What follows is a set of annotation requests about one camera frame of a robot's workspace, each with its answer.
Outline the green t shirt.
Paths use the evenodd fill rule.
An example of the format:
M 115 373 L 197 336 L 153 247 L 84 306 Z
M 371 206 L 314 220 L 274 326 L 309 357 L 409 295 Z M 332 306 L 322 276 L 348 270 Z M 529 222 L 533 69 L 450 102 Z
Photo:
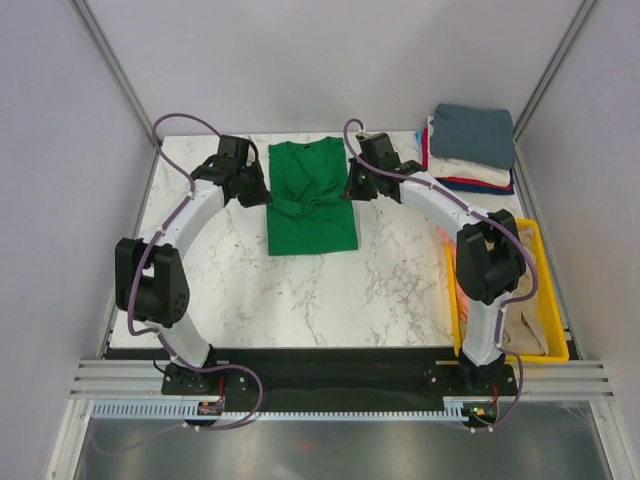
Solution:
M 310 143 L 268 147 L 272 203 L 267 206 L 267 250 L 271 256 L 353 251 L 358 236 L 347 182 L 344 142 L 325 137 Z

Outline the pink t shirt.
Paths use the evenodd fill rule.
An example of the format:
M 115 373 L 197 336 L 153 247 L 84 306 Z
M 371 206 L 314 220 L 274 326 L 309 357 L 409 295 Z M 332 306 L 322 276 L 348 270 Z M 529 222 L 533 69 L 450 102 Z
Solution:
M 456 244 L 453 239 L 440 227 L 437 228 L 437 232 L 439 233 L 442 243 L 444 246 L 448 247 L 451 250 L 452 254 L 452 264 L 453 269 L 456 269 Z M 456 287 L 456 304 L 458 310 L 458 317 L 462 323 L 466 323 L 468 321 L 469 314 L 469 298 L 464 293 L 462 288 L 460 287 L 458 281 L 455 281 Z

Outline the beige t shirt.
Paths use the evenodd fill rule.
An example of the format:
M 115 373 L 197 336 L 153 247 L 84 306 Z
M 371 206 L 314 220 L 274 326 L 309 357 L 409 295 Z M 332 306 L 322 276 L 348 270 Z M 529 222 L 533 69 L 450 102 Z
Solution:
M 520 229 L 518 233 L 522 245 L 531 256 L 534 264 L 536 256 L 532 251 L 534 230 L 531 227 Z M 519 279 L 513 298 L 525 296 L 531 291 L 533 277 L 525 263 L 525 274 Z M 504 320 L 503 347 L 520 355 L 546 356 L 549 352 L 544 328 L 538 315 L 538 293 L 525 301 L 514 302 L 507 307 Z

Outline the yellow plastic bin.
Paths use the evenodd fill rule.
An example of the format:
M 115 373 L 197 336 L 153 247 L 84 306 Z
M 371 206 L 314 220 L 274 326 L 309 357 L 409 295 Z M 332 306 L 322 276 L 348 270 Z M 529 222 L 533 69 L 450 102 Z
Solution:
M 523 229 L 531 227 L 535 232 L 532 240 L 532 251 L 536 256 L 535 264 L 538 274 L 538 289 L 536 291 L 536 293 L 538 293 L 538 315 L 544 328 L 549 348 L 546 356 L 519 355 L 525 363 L 564 363 L 569 358 L 569 352 L 539 226 L 535 221 L 530 219 L 518 219 L 516 223 L 517 228 L 520 227 L 520 229 Z M 455 281 L 457 281 L 456 269 L 453 269 L 451 250 L 444 246 L 444 251 L 448 277 L 454 352 L 460 353 L 462 343 L 466 336 L 468 321 L 462 323 L 458 317 L 455 287 Z

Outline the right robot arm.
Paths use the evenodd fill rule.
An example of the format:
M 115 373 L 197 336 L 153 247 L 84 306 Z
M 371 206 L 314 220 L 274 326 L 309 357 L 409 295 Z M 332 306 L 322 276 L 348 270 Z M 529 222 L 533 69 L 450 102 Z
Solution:
M 462 199 L 437 181 L 416 161 L 402 162 L 386 133 L 349 134 L 344 143 L 352 153 L 343 197 L 372 201 L 380 195 L 431 220 L 455 245 L 455 278 L 469 300 L 467 330 L 462 344 L 466 360 L 458 381 L 467 392 L 483 392 L 494 381 L 492 364 L 503 359 L 503 321 L 520 278 L 535 270 L 523 247 L 513 215 L 489 212 Z

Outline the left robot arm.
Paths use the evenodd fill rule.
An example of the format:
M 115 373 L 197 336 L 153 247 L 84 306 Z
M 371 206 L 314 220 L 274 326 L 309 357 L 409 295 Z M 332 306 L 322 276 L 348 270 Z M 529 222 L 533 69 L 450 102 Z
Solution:
M 160 223 L 139 238 L 123 238 L 115 247 L 116 306 L 127 315 L 132 336 L 154 334 L 173 363 L 186 368 L 185 382 L 208 393 L 219 369 L 208 360 L 213 348 L 189 313 L 190 287 L 183 259 L 206 224 L 237 200 L 244 208 L 272 201 L 248 138 L 223 135 L 217 152 L 186 176 L 184 197 Z

